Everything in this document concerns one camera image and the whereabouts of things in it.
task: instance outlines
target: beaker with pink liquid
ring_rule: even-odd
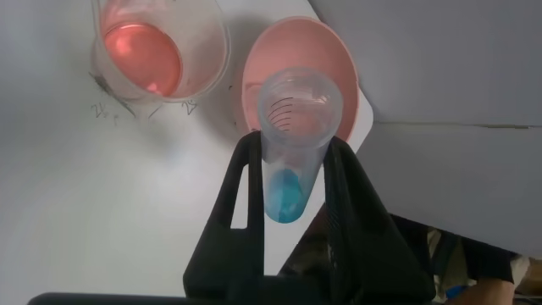
[[[193,103],[226,70],[230,36],[215,0],[92,0],[92,11],[92,73],[122,103]]]

